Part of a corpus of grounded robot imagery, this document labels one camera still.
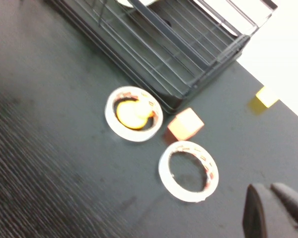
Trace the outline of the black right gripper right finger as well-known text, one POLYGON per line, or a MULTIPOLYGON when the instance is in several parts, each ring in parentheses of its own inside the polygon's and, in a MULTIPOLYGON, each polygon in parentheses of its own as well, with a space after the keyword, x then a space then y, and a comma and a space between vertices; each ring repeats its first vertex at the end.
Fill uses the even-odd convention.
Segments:
POLYGON ((271 184, 271 189, 288 213, 298 223, 298 192, 280 182, 271 184))

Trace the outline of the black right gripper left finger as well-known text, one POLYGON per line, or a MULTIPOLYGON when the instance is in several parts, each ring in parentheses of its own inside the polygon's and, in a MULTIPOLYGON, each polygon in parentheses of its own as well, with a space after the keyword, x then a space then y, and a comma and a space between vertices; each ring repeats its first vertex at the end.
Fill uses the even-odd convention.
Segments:
POLYGON ((259 183, 247 188, 242 226, 246 238, 298 238, 298 223, 271 186, 259 183))

